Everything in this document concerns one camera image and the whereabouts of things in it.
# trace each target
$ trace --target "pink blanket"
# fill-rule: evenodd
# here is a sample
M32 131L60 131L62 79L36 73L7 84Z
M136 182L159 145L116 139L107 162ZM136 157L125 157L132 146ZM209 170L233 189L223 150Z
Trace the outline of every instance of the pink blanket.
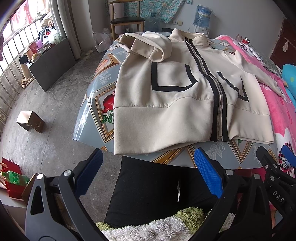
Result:
M288 97L286 90L284 88L283 81L277 75L266 70L259 60L253 55L251 51L244 44L238 43L233 38L227 35L220 35L216 39L226 40L234 50L238 50L246 61L256 65L271 78L273 78L278 86L281 88L285 98L279 97L273 90L268 86L260 83L260 87L265 96L271 120L274 126L275 141L278 148L278 158L279 166L282 171L294 177L294 171L288 161L281 153L281 148L283 145L289 146L289 148L294 152L296 148L296 113L295 108Z

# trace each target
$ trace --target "table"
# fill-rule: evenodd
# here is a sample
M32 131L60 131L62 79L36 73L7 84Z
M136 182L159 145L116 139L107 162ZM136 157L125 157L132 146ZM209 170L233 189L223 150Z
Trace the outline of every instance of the table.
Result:
M73 133L74 140L110 152L114 152L112 111L116 81L120 66L126 58L126 51L118 45L120 37L107 50L94 73L93 80L83 98ZM215 45L219 47L219 42L222 41L209 40L213 48L217 48ZM234 52L230 46L225 50ZM237 139L229 142L199 142L166 152L131 155L130 157L175 166L196 167L194 151L202 147L207 155L219 161L224 169L249 169L262 167L256 157L256 150L259 146L264 146L278 162L275 142L260 144Z
M34 111L21 111L17 117L17 123L27 131L32 127L39 133L42 133L44 126L44 120Z

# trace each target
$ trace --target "clothes on shelf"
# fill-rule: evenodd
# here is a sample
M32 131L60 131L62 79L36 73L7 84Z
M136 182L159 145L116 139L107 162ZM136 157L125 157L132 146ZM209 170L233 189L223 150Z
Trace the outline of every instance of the clothes on shelf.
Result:
M204 34L174 29L124 34L127 51L114 99L114 154L172 150L196 142L273 143L259 82L283 96L258 67L212 49Z
M52 26L54 25L53 20L52 20L52 13L49 12L47 14L43 14L42 15L42 19L41 19L41 27L48 27L48 28L52 28Z

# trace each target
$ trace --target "plastic bag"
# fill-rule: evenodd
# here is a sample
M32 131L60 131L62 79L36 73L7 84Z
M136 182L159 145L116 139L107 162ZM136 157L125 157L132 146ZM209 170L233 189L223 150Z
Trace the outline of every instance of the plastic bag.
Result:
M102 34L93 32L93 39L94 39L95 47L99 53L107 50L112 44L109 37L109 29L107 28L103 29Z
M160 31L160 19L156 18L154 13L150 17L145 18L145 31L159 32Z
M50 42L50 43L58 44L62 40L62 38L61 38L60 34L58 33L58 31L55 30L55 29L52 29L52 28L47 28L47 29L45 29L45 33L48 30L50 31L50 34L43 36L42 43L44 44L48 40L48 42Z

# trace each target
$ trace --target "black cloth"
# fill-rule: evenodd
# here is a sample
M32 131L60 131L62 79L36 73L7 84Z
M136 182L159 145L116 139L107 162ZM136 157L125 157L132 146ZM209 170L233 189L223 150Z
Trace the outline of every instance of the black cloth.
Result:
M124 156L104 222L113 228L148 224L187 207L199 207L207 212L217 200L197 168Z
M43 35L45 35L45 30L49 28L48 26L45 26L43 29L41 29L38 33L38 40L42 40Z

